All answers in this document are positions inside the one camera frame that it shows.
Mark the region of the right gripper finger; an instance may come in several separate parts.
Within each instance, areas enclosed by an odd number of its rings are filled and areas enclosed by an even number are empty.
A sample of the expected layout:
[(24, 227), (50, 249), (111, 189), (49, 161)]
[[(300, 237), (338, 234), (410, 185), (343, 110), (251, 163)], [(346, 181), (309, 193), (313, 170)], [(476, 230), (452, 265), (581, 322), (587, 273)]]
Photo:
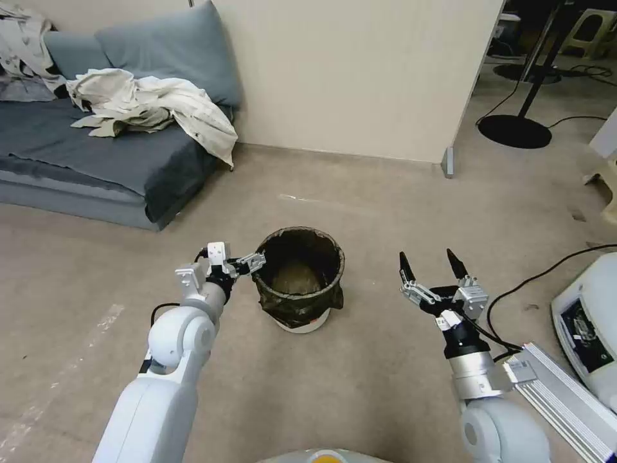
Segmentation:
[(399, 252), (400, 269), (399, 274), (402, 281), (400, 292), (411, 302), (420, 305), (425, 302), (434, 305), (438, 301), (438, 295), (426, 286), (416, 281), (415, 275), (411, 270), (409, 261), (403, 251)]
[(470, 287), (476, 284), (476, 279), (470, 275), (465, 267), (464, 263), (454, 254), (454, 252), (447, 248), (447, 258), (451, 265), (452, 272), (455, 278), (458, 280), (460, 287)]

